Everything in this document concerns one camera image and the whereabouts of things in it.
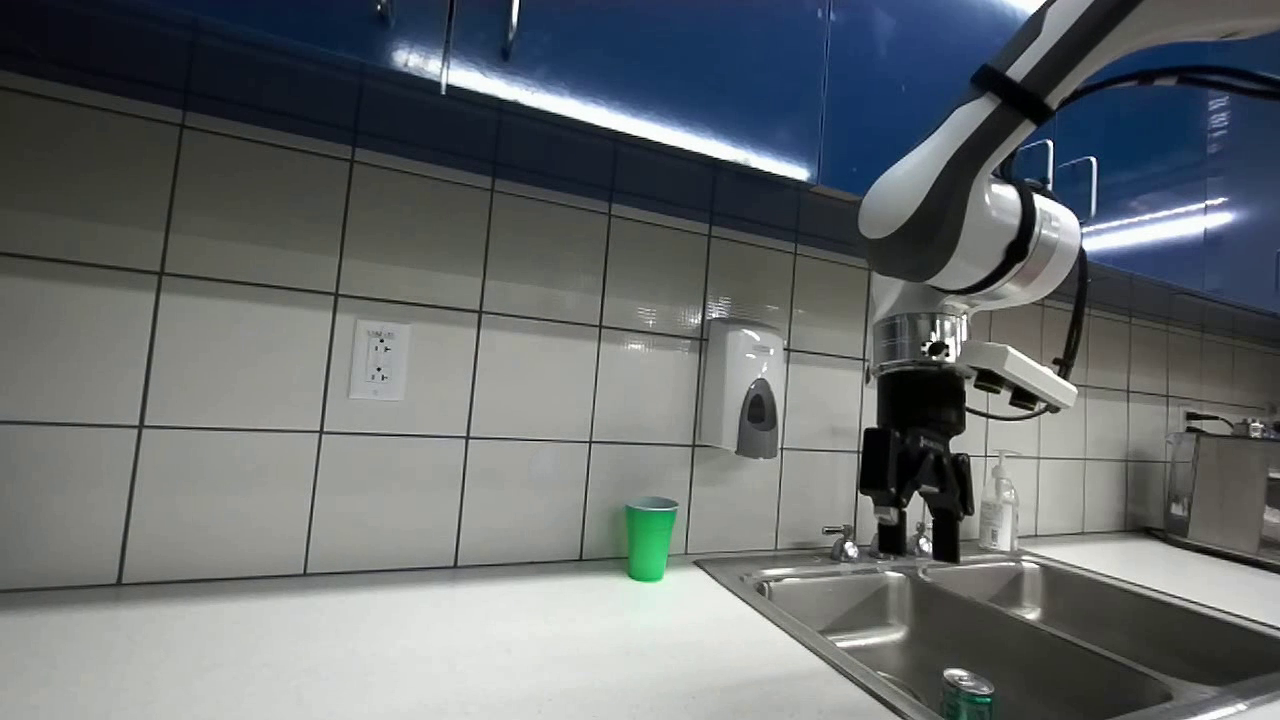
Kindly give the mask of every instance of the electrical outlet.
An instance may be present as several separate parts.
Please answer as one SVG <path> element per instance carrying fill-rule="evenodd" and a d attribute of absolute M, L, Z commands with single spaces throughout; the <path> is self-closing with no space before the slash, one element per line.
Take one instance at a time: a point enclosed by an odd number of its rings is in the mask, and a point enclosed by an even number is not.
<path fill-rule="evenodd" d="M 407 322 L 354 320 L 350 398 L 404 398 Z"/>

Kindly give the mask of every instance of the sink basin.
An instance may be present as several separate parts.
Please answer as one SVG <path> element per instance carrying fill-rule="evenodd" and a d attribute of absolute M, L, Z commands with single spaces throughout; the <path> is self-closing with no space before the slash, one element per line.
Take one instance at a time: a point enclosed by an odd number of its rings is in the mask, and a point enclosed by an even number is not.
<path fill-rule="evenodd" d="M 927 584 L 1023 616 L 1078 645 L 1187 683 L 1245 683 L 1280 671 L 1266 630 L 1128 590 L 1034 558 L 927 569 Z"/>
<path fill-rule="evenodd" d="M 1001 717 L 1227 717 L 1280 696 L 1280 635 L 1032 558 L 724 558 L 738 600 L 904 717 L 942 666 L 997 683 Z"/>
<path fill-rule="evenodd" d="M 768 579 L 759 590 L 930 706 L 942 701 L 942 666 L 992 679 L 1001 717 L 1122 717 L 1171 701 L 1161 675 L 951 597 L 915 571 Z"/>

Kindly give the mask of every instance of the countertop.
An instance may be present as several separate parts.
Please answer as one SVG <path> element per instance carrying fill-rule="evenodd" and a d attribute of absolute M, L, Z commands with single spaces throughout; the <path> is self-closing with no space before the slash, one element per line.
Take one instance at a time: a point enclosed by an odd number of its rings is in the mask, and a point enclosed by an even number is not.
<path fill-rule="evenodd" d="M 1119 537 L 1032 553 L 1280 627 L 1280 571 Z M 0 635 L 20 720 L 893 717 L 692 563 L 33 590 Z"/>

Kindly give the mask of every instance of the faucet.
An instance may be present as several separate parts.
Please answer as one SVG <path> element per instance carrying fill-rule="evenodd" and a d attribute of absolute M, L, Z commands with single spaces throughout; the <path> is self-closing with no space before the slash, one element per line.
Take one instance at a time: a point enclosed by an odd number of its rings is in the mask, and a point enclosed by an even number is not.
<path fill-rule="evenodd" d="M 853 522 L 825 528 L 825 537 L 837 537 L 830 546 L 828 546 L 828 558 L 856 563 L 863 557 L 863 546 L 856 546 L 856 528 Z"/>

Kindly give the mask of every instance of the fluorescent light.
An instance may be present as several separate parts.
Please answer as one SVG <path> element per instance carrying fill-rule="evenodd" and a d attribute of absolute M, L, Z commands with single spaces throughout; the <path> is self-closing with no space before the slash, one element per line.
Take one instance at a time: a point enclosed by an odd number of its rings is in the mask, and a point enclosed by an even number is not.
<path fill-rule="evenodd" d="M 1227 704 L 1227 706 L 1205 710 L 1197 720 L 1218 720 L 1218 717 L 1235 717 L 1235 710 L 1249 710 L 1249 704 Z"/>
<path fill-rule="evenodd" d="M 747 145 L 730 145 L 730 138 L 718 138 L 718 136 L 709 136 L 709 131 L 697 131 L 697 127 L 679 127 L 679 122 L 666 122 L 666 118 L 637 114 L 637 112 L 623 112 L 623 107 L 608 107 L 608 104 L 587 98 L 587 95 L 550 93 L 550 86 L 536 86 L 536 84 L 522 84 L 522 79 L 493 74 L 493 72 L 484 72 L 484 68 L 474 68 L 466 60 L 450 60 L 444 68 L 439 54 L 428 54 L 428 53 L 415 53 L 415 47 L 396 47 L 390 63 L 399 72 L 413 72 L 413 74 L 428 74 L 428 79 L 444 74 L 447 84 L 479 93 L 479 95 L 500 95 L 500 98 L 522 104 L 522 107 L 540 107 L 540 112 L 550 112 L 550 114 L 573 114 L 573 118 L 582 118 L 582 122 L 595 122 L 595 127 L 610 127 L 610 131 L 623 131 L 623 136 L 644 136 L 644 138 L 657 138 L 657 145 L 666 145 L 666 149 L 682 149 L 682 150 L 697 150 L 697 156 L 714 156 L 714 160 L 759 168 L 759 171 L 788 175 L 788 181 L 813 181 L 813 168 L 799 165 L 799 160 L 756 150 Z"/>
<path fill-rule="evenodd" d="M 1205 232 L 1222 228 L 1235 219 L 1235 213 L 1222 209 L 1222 195 L 1212 195 L 1205 203 L 1181 203 L 1163 213 L 1122 214 L 1107 222 L 1082 228 L 1087 253 L 1131 253 L 1150 244 L 1197 244 Z"/>
<path fill-rule="evenodd" d="M 1005 2 L 1032 16 L 1042 0 L 1005 0 Z"/>

